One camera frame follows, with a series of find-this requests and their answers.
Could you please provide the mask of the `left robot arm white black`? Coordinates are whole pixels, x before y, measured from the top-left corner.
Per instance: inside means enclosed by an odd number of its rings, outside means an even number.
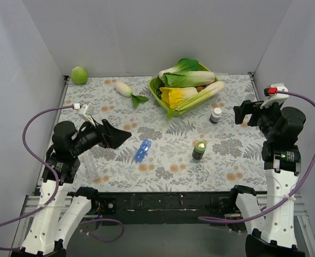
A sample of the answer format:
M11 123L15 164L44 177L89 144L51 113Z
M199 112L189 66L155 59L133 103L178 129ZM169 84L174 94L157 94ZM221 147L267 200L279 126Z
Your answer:
M98 191L81 187L76 192L68 210L62 214L66 196L71 190L80 166L79 155L95 145L117 149L131 133L113 127L106 119L101 123L84 122L76 129L71 121L63 121L53 128L52 146L46 154L48 169L43 172L43 182L38 207L28 235L19 250L12 256L66 256L66 249L74 231L83 217L99 210Z

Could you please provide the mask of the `blue weekly pill organizer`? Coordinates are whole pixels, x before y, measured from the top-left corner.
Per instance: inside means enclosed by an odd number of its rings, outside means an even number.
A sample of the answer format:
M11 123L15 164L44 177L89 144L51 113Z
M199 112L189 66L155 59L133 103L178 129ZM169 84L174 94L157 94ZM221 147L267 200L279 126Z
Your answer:
M144 139L134 156L134 160L138 163L141 163L143 159L147 156L147 152L150 149L151 145L152 142L150 140Z

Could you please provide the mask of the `green pill bottle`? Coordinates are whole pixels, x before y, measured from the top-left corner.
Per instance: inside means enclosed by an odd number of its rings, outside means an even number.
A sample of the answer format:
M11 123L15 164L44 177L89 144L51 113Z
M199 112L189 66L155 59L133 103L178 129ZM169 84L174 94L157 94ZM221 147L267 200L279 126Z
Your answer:
M197 141L194 145L192 157L196 160L200 160L206 150L206 143L204 141Z

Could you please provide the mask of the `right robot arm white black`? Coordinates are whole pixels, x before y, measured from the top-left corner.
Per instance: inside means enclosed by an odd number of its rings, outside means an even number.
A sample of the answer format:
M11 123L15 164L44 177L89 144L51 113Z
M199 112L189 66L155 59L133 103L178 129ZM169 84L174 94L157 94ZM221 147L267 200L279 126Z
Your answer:
M261 101L243 101L234 107L235 123L250 115L249 126L260 129L266 140L262 147L267 182L266 208L282 199L286 202L262 217L246 222L247 256L305 256L297 246L294 232L295 197L290 196L298 182L301 154L296 141L306 121L305 114L294 107L273 103L264 108Z

